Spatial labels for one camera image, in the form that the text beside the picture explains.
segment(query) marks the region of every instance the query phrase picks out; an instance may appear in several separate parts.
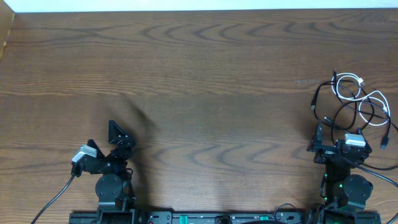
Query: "white wall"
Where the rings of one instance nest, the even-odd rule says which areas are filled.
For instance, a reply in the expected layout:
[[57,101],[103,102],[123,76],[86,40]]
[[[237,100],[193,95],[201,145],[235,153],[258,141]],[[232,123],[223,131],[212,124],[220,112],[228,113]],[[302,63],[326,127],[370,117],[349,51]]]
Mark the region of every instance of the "white wall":
[[398,0],[5,0],[15,12],[398,7]]

